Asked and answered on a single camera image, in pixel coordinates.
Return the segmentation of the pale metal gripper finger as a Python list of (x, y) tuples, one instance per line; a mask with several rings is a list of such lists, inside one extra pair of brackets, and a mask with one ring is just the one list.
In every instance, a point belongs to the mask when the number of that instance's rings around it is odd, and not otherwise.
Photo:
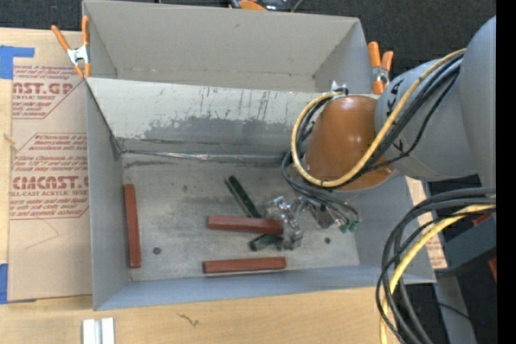
[(291, 220), (294, 218), (292, 205), (283, 197), (276, 197), (265, 204), (265, 217), (272, 220)]
[(283, 222), (283, 234), (281, 236), (281, 249), (294, 250), (301, 246), (304, 230), (296, 219), (285, 219)]

